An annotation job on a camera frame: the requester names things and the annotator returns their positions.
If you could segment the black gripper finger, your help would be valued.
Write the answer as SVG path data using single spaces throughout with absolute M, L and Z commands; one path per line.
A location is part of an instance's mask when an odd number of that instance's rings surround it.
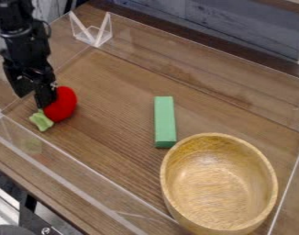
M 34 91 L 32 81 L 24 77 L 18 77 L 11 82 L 11 86 L 19 98 L 26 97 Z
M 35 82 L 35 99 L 39 108 L 47 107 L 56 100 L 56 81 Z

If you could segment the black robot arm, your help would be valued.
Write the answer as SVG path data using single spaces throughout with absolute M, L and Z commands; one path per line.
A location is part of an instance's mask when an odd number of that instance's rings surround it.
M 34 17 L 32 0 L 0 0 L 0 38 L 7 47 L 0 50 L 3 69 L 19 97 L 35 93 L 39 109 L 58 97 L 50 37 L 51 26 Z

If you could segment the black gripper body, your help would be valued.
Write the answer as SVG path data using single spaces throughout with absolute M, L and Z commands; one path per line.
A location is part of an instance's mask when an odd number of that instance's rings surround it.
M 0 54 L 12 87 L 52 87 L 55 82 L 48 62 L 52 29 L 46 24 L 39 19 L 0 20 L 0 38 L 7 44 Z

